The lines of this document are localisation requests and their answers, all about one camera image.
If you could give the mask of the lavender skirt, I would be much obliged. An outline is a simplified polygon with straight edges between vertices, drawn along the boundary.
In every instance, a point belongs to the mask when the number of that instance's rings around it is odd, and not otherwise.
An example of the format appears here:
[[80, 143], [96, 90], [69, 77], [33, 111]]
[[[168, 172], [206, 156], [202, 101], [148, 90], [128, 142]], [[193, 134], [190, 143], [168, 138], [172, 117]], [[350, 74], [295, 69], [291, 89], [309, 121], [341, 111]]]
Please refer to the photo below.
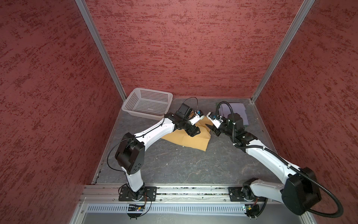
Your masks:
[[[243, 119], [243, 125], [248, 126], [249, 121], [246, 114], [246, 108], [243, 103], [229, 103], [232, 107], [232, 110], [234, 113], [237, 113], [240, 115], [240, 117]], [[222, 117], [227, 118], [231, 114], [231, 111], [226, 104], [222, 104], [219, 108], [219, 115]]]

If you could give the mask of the yellow skirt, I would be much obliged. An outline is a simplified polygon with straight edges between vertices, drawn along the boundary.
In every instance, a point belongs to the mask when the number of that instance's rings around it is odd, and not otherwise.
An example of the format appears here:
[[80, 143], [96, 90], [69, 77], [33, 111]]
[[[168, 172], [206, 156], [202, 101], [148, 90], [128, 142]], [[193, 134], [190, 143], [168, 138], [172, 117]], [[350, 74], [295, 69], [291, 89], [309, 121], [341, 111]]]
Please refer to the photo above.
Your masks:
[[183, 147], [206, 151], [211, 139], [210, 129], [206, 124], [212, 125], [213, 123], [205, 116], [196, 123], [196, 126], [200, 129], [200, 133], [194, 137], [189, 136], [185, 130], [175, 130], [173, 133], [169, 133], [161, 139]]

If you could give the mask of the green skirt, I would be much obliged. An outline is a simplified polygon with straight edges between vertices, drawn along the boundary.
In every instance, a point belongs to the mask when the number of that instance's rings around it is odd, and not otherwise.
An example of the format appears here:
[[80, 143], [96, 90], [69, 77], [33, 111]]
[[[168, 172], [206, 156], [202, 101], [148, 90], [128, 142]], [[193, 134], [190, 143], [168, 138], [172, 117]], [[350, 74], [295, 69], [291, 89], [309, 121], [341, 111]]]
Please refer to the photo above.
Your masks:
[[215, 116], [216, 116], [216, 119], [220, 119], [220, 112], [219, 112], [219, 109], [221, 107], [221, 105], [224, 103], [224, 101], [222, 102], [219, 102], [216, 104], [216, 109], [215, 109]]

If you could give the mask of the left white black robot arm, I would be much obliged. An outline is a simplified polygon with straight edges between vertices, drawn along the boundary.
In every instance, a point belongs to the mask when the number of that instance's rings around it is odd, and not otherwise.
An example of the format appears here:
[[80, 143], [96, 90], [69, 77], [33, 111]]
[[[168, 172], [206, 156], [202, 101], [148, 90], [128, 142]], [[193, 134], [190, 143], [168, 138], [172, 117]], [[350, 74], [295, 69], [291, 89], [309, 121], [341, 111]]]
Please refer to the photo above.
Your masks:
[[204, 118], [201, 110], [195, 111], [185, 103], [175, 113], [167, 113], [155, 125], [136, 133], [126, 133], [117, 147], [115, 159], [125, 173], [127, 187], [134, 197], [144, 195], [144, 181], [141, 168], [145, 161], [146, 150], [167, 134], [183, 130], [190, 137], [200, 134], [196, 123]]

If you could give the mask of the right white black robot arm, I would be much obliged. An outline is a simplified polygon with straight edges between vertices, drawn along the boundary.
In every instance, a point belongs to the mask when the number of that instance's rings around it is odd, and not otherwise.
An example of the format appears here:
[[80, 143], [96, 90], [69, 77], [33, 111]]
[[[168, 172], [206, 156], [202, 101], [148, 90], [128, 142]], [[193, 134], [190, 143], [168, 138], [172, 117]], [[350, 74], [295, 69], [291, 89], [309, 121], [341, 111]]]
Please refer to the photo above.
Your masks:
[[207, 118], [212, 122], [209, 128], [216, 136], [229, 136], [235, 147], [257, 159], [280, 180], [280, 183], [272, 183], [258, 178], [249, 179], [241, 189], [246, 201], [264, 197], [283, 203], [296, 215], [302, 215], [321, 201], [319, 187], [312, 182], [316, 178], [314, 172], [309, 168], [301, 169], [266, 147], [245, 130], [239, 114], [217, 118], [209, 112]]

